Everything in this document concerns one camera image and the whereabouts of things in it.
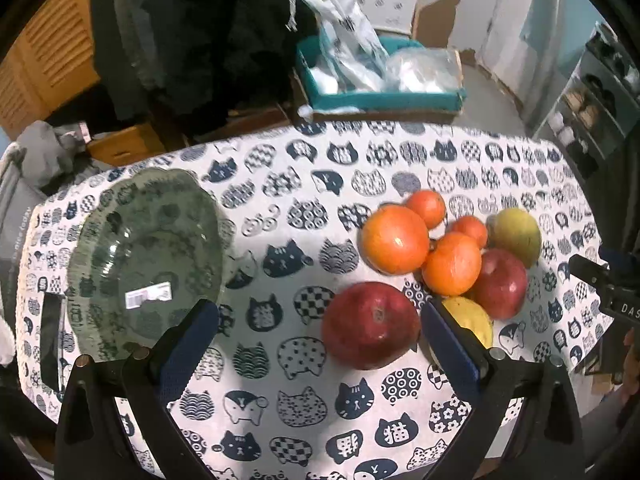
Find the orange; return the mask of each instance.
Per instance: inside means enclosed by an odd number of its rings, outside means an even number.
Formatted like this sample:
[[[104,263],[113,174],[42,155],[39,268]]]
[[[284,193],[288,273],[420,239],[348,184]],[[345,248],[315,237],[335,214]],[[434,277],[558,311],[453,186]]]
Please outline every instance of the orange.
[[[489,236],[482,221],[472,215],[458,218],[453,222],[450,231],[456,231],[467,236],[471,236],[481,249],[486,245],[486,240]]]
[[[360,233],[363,256],[377,270],[407,274],[429,252],[429,231],[422,219],[401,205],[385,205],[367,219]]]
[[[476,241],[465,234],[450,232],[436,242],[422,266],[422,278],[436,294],[460,296],[475,283],[481,266]]]
[[[409,197],[404,204],[420,215],[427,229],[434,229],[442,222],[447,213],[447,206],[440,193],[431,189],[421,189]]]

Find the fruit pile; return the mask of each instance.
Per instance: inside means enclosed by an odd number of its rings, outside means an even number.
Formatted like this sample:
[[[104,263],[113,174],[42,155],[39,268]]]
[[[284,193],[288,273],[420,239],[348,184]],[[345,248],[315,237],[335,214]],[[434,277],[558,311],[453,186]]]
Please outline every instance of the fruit pile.
[[[360,254],[382,274],[418,272],[431,291],[444,297],[443,305],[460,326],[489,348],[491,319],[509,319],[522,308],[526,269],[540,255],[540,230],[526,211],[508,208],[488,227],[475,216],[463,216],[441,238],[431,239],[430,231],[446,212],[440,194],[427,189],[404,205],[383,205],[362,227]],[[322,322],[328,351],[362,370],[394,361],[416,344],[419,332],[413,304],[378,282],[357,283],[337,294]]]

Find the tablecloth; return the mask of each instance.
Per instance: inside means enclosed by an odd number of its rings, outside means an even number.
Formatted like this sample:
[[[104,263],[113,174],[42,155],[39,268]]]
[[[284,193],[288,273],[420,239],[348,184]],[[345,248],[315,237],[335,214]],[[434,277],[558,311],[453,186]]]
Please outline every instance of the tablecloth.
[[[104,191],[147,167],[190,171],[223,217],[224,323],[169,406],[220,478],[282,472],[289,479],[381,480],[434,462],[446,449],[470,407],[420,350],[361,372],[327,356],[319,333],[323,309],[351,283],[387,282],[422,306],[428,291],[413,276],[382,276],[356,249],[367,216],[414,190],[431,188],[446,200],[446,220],[433,237],[462,215],[485,220],[507,207],[538,220],[542,252],[528,271],[526,303],[514,319],[494,323],[494,344],[511,358],[557,354],[571,370],[611,323],[594,290],[569,275],[572,254],[599,261],[600,239],[551,143],[389,121],[278,128],[116,168],[34,211],[18,284],[18,363],[22,389],[54,421],[62,396],[41,382],[38,364],[44,290],[65,291],[82,222]],[[65,313],[62,384],[78,355]],[[126,400],[118,408],[140,463],[161,474]],[[504,421],[519,409],[512,401]]]

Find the orange louvered door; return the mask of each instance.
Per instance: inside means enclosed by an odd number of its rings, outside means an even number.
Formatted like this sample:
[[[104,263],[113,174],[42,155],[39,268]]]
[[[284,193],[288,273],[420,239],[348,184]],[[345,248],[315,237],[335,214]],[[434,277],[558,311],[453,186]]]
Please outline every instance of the orange louvered door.
[[[94,70],[90,0],[47,0],[14,46],[49,110],[99,81]]]
[[[25,74],[14,44],[0,64],[0,126],[15,140],[26,126],[50,112]]]

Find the metal screw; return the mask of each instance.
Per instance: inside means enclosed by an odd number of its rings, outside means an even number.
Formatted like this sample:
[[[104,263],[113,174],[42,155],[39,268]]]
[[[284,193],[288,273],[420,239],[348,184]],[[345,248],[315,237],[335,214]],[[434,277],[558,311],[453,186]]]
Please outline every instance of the metal screw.
[[[139,348],[136,348],[135,352],[133,352],[133,358],[136,361],[142,361],[142,359],[146,359],[148,357],[149,352],[151,352],[149,348],[147,348],[146,346],[141,346]]]
[[[556,368],[560,368],[564,366],[564,361],[562,361],[562,359],[559,358],[557,355],[549,356],[549,362]]]
[[[489,355],[496,361],[502,361],[505,357],[507,357],[507,354],[504,353],[504,350],[496,346],[489,348]]]
[[[87,366],[90,362],[91,358],[87,354],[83,354],[78,359],[76,359],[76,366],[82,368],[83,366]]]

